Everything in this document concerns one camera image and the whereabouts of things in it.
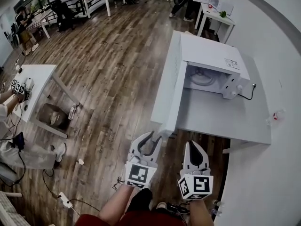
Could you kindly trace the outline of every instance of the gray pants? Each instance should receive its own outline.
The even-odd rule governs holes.
[[[10,142],[0,144],[0,161],[7,165],[23,168],[18,155],[19,149],[12,148]],[[28,169],[52,169],[56,154],[25,140],[24,149],[20,155]]]

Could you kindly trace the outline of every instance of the electrical outlet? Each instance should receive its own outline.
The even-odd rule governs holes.
[[[67,208],[73,207],[73,204],[71,202],[67,203],[69,201],[69,199],[66,197],[66,195],[64,193],[60,193],[59,196],[61,196],[60,199],[62,200],[62,203],[65,207],[67,207]]]

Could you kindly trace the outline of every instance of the open microwave door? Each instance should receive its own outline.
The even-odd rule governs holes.
[[[168,138],[175,130],[187,62],[181,58],[181,32],[174,31],[168,49],[151,121],[159,123],[158,134]]]

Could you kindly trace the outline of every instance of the microwave label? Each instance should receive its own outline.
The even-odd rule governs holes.
[[[239,66],[238,66],[238,64],[237,64],[236,61],[230,60],[230,59],[225,59],[225,61],[226,61],[226,65],[227,65],[228,67],[231,67],[231,68],[234,68],[234,69],[239,70]]]

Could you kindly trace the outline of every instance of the trash bin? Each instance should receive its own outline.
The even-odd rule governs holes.
[[[51,127],[64,129],[68,123],[68,115],[60,107],[46,103],[40,110],[39,120]]]

